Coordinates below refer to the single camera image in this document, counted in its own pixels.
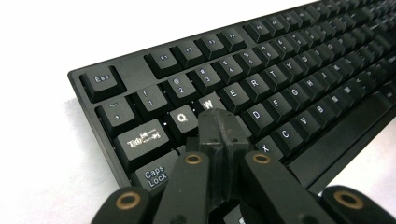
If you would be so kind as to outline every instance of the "computer keyboard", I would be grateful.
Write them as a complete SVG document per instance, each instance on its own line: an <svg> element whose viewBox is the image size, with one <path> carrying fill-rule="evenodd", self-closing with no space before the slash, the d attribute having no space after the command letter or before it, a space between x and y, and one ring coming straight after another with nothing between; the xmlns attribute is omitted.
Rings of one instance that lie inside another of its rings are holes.
<svg viewBox="0 0 396 224"><path fill-rule="evenodd" d="M161 196L197 115L221 108L318 193L396 115L395 30L395 0L321 1L68 76L121 187Z"/></svg>

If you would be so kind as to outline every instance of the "white background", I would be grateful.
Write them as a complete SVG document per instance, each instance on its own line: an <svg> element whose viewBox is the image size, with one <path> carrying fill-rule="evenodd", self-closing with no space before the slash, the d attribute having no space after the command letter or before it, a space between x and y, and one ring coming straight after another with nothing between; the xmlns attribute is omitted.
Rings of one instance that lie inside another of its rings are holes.
<svg viewBox="0 0 396 224"><path fill-rule="evenodd" d="M118 187L68 71L306 2L0 3L0 223L89 223ZM375 145L336 179L382 195L394 216L395 143Z"/></svg>

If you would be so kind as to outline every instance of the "keyboard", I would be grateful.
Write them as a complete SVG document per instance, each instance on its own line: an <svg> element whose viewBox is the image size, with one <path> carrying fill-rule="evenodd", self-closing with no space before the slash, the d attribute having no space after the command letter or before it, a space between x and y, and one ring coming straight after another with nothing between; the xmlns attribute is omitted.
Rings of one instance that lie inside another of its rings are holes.
<svg viewBox="0 0 396 224"><path fill-rule="evenodd" d="M318 193L395 117L395 6L315 2L68 76L121 187L161 197L197 115L220 108Z"/></svg>

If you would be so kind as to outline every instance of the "space bar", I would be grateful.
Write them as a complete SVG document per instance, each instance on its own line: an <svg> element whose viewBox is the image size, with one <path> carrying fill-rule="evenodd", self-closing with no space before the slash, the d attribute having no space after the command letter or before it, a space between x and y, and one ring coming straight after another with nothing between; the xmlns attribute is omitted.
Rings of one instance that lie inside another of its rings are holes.
<svg viewBox="0 0 396 224"><path fill-rule="evenodd" d="M369 96L288 167L303 187L309 187L389 109L382 94Z"/></svg>

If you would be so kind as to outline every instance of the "keyboard frame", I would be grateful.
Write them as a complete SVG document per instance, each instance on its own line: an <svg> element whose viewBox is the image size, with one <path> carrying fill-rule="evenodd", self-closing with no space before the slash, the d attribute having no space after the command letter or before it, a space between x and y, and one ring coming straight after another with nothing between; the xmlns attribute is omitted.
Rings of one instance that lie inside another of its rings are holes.
<svg viewBox="0 0 396 224"><path fill-rule="evenodd" d="M137 52L133 52L130 54L126 54L117 58L113 58L107 61L103 61L100 63L96 63L96 64L92 64L89 66L85 66L76 70L72 70L68 73L68 78L70 80L70 83L74 89L74 92L76 93L76 96L78 98L78 101L82 107L82 110L84 111L85 117L87 118L88 122L90 123L91 127L92 127L92 131L96 137L96 140L99 144L99 147L102 149L103 154L105 155L105 158L107 160L107 163L111 169L111 171L113 172L113 175L115 176L119 186L121 188L123 187L128 187L131 186L131 182L129 180L129 177L127 176L127 174L124 172L124 169L120 163L119 157L117 156L115 149L113 147L113 145L110 143L109 141L109 137L106 134L106 131L101 123L101 121L99 120L99 117L96 113L96 108L104 103L106 103L107 101L114 99L115 97L124 97L124 96L128 96L131 95L135 92L137 92L138 90L145 88L149 85L153 85L153 84L159 84L159 83L163 83L165 82L165 80L167 80L168 78L171 77L175 77L178 76L180 74L187 74L190 71L194 70L197 66L200 65L196 65L194 67L182 70L178 73L175 73L171 76L168 77L164 77L161 79L157 79L155 78L154 75L151 76L151 78L147 79L148 76L145 76L145 74L140 74L137 77L133 76L133 82L132 83L132 78L131 76L127 76L127 74L120 72L119 70L119 65L120 63L126 64L126 62L132 62L132 64L130 64L131 66L133 66L136 70L140 70L140 69L147 69L149 66L146 63L146 61L144 60L144 56L148 55L149 53L151 53L152 51L154 51L155 49L161 49L161 48L172 48L174 47L177 43L182 42L182 41L186 41L186 40L197 40L199 39L202 35L205 34L214 34L214 33L219 33L222 30L229 28L229 27L233 27L235 28L238 33L245 39L247 47L244 49L240 49L237 50L233 53L229 53L226 54L225 56L222 57L218 57L216 59L213 59L211 61L206 61L205 63L214 63L219 61L220 59L229 57L230 55L235 55L238 52L241 52L243 50L246 49L252 49L253 46L255 47L257 45L257 43L255 43L253 41L253 39L251 39L251 37L246 33L246 31L243 29L243 26L246 24L249 24L251 21L255 21L258 19L264 19L267 17L271 17L273 15L277 15L279 13L283 13L283 12L287 12L290 11L291 9L297 9L297 8L304 8L306 6L312 5L316 2L312 2L312 3L308 3L305 5L301 5L298 7L294 7L294 8L289 8L286 10L282 10L282 11L278 11L272 14L268 14L265 16L261 16L258 18L254 18L248 21L241 21L238 23L234 23L228 26L224 26L224 27L220 27L218 29L214 29L214 30L210 30L204 33L200 33L198 35L191 35L188 37L184 37L184 38L180 38L178 40L174 40L168 43L164 43L149 49L143 49L143 50L139 50ZM117 70L119 71L120 74L120 79L123 81L123 83L125 83L125 80L127 80L127 82L129 82L129 84L131 85L124 85L124 86L131 86L132 88L127 88L127 90L121 94L118 94L114 97L111 97L109 99L106 99L104 101L100 101L98 103L92 103L92 101L90 100L87 92L85 91L85 88L81 82L80 77L85 73L85 71L87 69L89 69L92 66L96 66L97 64L105 64L107 66L110 65L114 65ZM339 174L342 169L347 166L348 163L350 163L353 158L355 158L359 152L361 152L364 147L378 134L381 132L381 130L388 124L390 123L394 118L396 117L396 107L394 106L377 124L375 124L372 129L367 132L366 134L363 135L363 137L361 137L358 142L356 142L354 144L354 146L347 151L347 153L345 153L341 158L339 158L325 173L323 173L308 189L314 193L320 193L329 183L330 181L335 178L335 176L337 174ZM336 125L340 120L342 120L343 118L340 118L339 120L337 120L333 125Z"/></svg>

